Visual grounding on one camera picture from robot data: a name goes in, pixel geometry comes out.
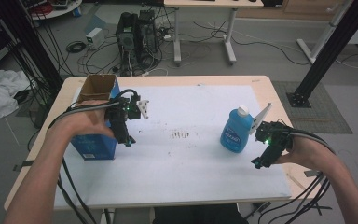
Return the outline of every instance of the gray floor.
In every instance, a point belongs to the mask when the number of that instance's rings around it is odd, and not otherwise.
[[[77,40],[86,42],[85,34],[95,25],[101,25],[108,29],[109,34],[115,32],[116,26],[114,24],[95,16],[98,15],[98,10],[101,7],[111,6],[88,4],[82,7],[84,13],[79,18],[67,14],[48,21],[64,55],[64,48],[68,43]],[[113,8],[108,18],[110,16],[117,20],[121,12],[115,11]],[[210,26],[214,25],[214,22],[201,21],[200,24]],[[47,24],[42,22],[40,28],[45,25]],[[168,42],[163,45],[164,59],[166,60],[161,62],[158,70],[150,72],[149,76],[266,75],[271,80],[301,81],[310,69],[309,64],[291,63],[278,49],[255,42],[273,42],[275,46],[284,50],[291,60],[297,63],[307,63],[305,55],[299,51],[296,40],[302,38],[310,45],[314,44],[325,25],[325,21],[237,20],[234,27],[236,31],[233,35],[234,38],[241,43],[254,44],[244,46],[233,44],[238,61],[234,65],[230,65],[227,62],[224,46],[220,39],[212,39],[202,43],[188,42],[188,40],[199,39],[194,38],[197,36],[209,36],[211,30],[199,28],[192,22],[184,22],[181,23],[181,38],[184,40],[182,66],[177,68],[172,62],[172,44]],[[168,27],[167,20],[165,20],[164,26]],[[114,42],[116,40],[109,38],[107,41]],[[81,67],[78,68],[76,64],[76,61],[83,54],[84,51],[71,54],[67,60],[68,66],[77,76],[86,75],[81,73]],[[358,48],[354,45],[348,45],[337,59],[343,60],[353,54],[358,54]],[[116,55],[117,47],[112,45],[96,53],[89,64],[104,67]],[[336,149],[337,155],[349,166],[358,184],[358,68],[354,67],[358,67],[358,56],[350,57],[345,61],[345,64],[334,63],[322,80],[342,116],[350,125],[353,134],[320,134],[320,136]],[[17,71],[19,67],[10,56],[7,56],[0,62],[0,69]],[[18,172],[13,171],[13,167],[16,164],[21,164],[26,158],[28,141],[36,132],[36,128],[33,127],[29,118],[16,117],[15,115],[16,112],[0,119],[0,223],[5,216],[3,204],[18,175]],[[296,223],[343,223],[332,190],[329,190],[321,199],[320,205],[330,206],[333,210],[323,210],[322,216],[319,216],[317,210],[310,210],[300,217]],[[248,203],[240,204],[243,215],[248,214],[250,206]],[[273,217],[291,212],[296,209],[296,206],[297,204],[272,212],[263,217],[261,223],[268,223]],[[98,219],[100,212],[94,211],[94,216]],[[149,223],[148,214],[148,208],[118,209],[115,223]],[[258,215],[251,217],[250,222],[257,223],[257,218]],[[279,219],[276,223],[282,223],[284,220],[284,218]],[[73,212],[60,211],[55,213],[54,223],[77,222]]]

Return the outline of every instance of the white adapter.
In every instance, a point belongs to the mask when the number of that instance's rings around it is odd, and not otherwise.
[[[95,28],[88,35],[86,35],[87,42],[89,43],[89,47],[91,49],[97,49],[104,42],[104,34],[103,29]]]

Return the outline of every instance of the human hand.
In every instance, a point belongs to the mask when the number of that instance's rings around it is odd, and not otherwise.
[[[286,151],[288,153],[281,155],[275,163],[291,162],[325,173],[332,162],[339,161],[327,147],[306,137],[295,136],[293,147],[287,148]]]
[[[106,101],[90,100],[77,104],[77,106],[100,105],[103,103],[106,103]],[[104,114],[105,109],[77,112],[58,119],[48,132],[65,129],[72,136],[82,134],[103,134],[109,137],[114,137],[112,130],[105,125]]]

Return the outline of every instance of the blue cardboard box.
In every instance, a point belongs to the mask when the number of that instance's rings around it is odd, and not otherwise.
[[[109,100],[119,93],[115,75],[88,75],[77,101]],[[101,134],[78,135],[72,138],[71,143],[85,161],[112,160],[115,157],[115,138]]]

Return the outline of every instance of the wooden desk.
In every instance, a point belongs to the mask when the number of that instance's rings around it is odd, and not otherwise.
[[[44,126],[41,129],[40,134],[37,136],[34,146],[27,158],[27,160],[34,160],[39,152],[42,143],[45,138],[45,133],[48,125],[59,116],[68,105],[72,103],[72,99],[76,90],[84,83],[83,77],[71,77],[65,80],[62,91],[60,91],[53,107],[51,108]],[[275,92],[268,77],[264,76],[201,76],[201,77],[118,77],[118,83],[120,86],[131,87],[147,87],[147,86],[194,86],[197,84],[204,85],[247,85],[251,86],[254,90],[256,100],[260,105],[260,108],[264,108],[267,103],[273,103],[273,107],[268,113],[265,120],[272,121],[282,119],[284,122],[290,125],[290,120],[287,117],[282,104]],[[290,185],[292,197],[296,197],[305,187],[311,182],[304,176],[303,167],[294,164],[285,164],[283,166],[286,172],[287,179]],[[7,197],[5,202],[5,208],[7,209],[15,192],[17,191],[21,181],[28,172],[29,167],[24,167]]]
[[[238,8],[261,8],[263,7],[263,3],[261,0],[256,0],[255,2],[251,2],[249,0],[240,0],[240,1],[234,1],[234,0],[215,0],[215,1],[202,1],[202,0],[165,0],[164,5],[167,7],[174,7],[175,8],[175,37],[173,41],[173,50],[174,50],[174,61],[179,66],[180,62],[182,61],[181,58],[181,51],[180,51],[180,40],[179,40],[179,20],[181,20],[179,16],[179,8],[188,9],[188,8],[195,8],[191,14],[200,14],[198,16],[199,19],[202,19],[202,15],[205,14],[213,14],[216,15],[216,10],[225,10],[229,11],[229,16],[227,17],[227,20],[229,22],[228,24],[228,30],[227,30],[227,36],[224,40],[227,54],[229,61],[231,63],[235,63],[237,59],[235,58],[234,50],[231,46],[231,35],[234,27],[234,21],[235,16],[237,14]]]

